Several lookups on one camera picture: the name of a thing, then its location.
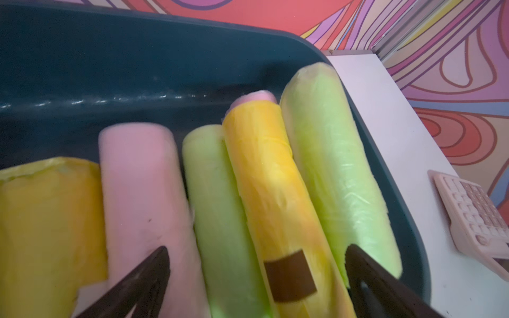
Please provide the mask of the yellow roll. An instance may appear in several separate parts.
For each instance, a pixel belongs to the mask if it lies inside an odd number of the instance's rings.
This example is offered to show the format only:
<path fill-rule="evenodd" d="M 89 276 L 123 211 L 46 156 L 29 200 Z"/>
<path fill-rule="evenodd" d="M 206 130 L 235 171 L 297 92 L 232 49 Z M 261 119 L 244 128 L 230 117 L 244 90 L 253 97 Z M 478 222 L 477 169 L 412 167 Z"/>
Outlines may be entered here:
<path fill-rule="evenodd" d="M 277 317 L 354 317 L 279 105 L 250 101 L 223 124 L 225 143 L 270 304 Z"/>
<path fill-rule="evenodd" d="M 1 316 L 70 317 L 107 280 L 99 166 L 56 157 L 1 171 Z"/>

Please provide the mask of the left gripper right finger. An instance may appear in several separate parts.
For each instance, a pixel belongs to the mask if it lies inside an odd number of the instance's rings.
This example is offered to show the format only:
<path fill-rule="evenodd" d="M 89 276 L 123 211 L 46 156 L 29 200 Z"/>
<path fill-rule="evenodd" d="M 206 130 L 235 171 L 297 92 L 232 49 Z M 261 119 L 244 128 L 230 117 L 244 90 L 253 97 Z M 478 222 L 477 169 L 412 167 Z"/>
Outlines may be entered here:
<path fill-rule="evenodd" d="M 357 245 L 345 253 L 345 268 L 351 289 L 351 299 L 358 317 L 371 317 L 362 285 L 371 290 L 384 311 L 391 317 L 441 317 L 417 294 L 399 282 L 375 259 Z"/>

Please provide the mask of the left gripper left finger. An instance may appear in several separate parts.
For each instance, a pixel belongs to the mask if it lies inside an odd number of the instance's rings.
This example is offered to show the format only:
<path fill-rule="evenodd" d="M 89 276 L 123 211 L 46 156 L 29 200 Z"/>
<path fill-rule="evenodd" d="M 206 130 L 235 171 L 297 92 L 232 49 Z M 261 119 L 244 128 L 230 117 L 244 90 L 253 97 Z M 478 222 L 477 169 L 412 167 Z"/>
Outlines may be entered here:
<path fill-rule="evenodd" d="M 78 318 L 152 317 L 163 305 L 170 278 L 170 257 L 159 246 L 103 297 L 86 308 Z"/>

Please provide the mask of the thin pink trash bag roll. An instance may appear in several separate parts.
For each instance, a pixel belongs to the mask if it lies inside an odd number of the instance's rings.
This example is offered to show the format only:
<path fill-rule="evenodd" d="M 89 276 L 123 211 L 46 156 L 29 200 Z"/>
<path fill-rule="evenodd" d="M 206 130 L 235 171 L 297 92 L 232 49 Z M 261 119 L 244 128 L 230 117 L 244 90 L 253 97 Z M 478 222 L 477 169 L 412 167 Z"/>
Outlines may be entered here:
<path fill-rule="evenodd" d="M 170 278 L 161 317 L 209 317 L 194 219 L 169 129 L 122 123 L 99 134 L 109 284 L 165 246 Z"/>

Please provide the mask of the teal plastic storage box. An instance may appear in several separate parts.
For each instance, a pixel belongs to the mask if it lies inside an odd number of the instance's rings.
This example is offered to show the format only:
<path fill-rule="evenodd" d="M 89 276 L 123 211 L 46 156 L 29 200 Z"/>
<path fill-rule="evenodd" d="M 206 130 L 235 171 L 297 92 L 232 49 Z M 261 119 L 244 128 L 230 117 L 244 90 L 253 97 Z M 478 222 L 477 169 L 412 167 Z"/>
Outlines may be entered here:
<path fill-rule="evenodd" d="M 97 162 L 102 129 L 149 122 L 177 145 L 242 94 L 277 98 L 326 57 L 282 31 L 51 1 L 1 2 L 1 168 Z"/>

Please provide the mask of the light green roll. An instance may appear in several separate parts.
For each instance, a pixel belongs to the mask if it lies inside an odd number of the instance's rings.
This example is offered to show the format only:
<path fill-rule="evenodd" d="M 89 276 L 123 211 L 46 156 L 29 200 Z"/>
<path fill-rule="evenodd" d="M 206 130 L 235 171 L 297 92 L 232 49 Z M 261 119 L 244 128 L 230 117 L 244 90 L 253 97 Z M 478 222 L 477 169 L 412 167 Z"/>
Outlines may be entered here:
<path fill-rule="evenodd" d="M 388 208 L 335 69 L 305 66 L 286 85 L 282 116 L 301 176 L 345 282 L 345 253 L 361 247 L 394 277 L 403 273 Z"/>

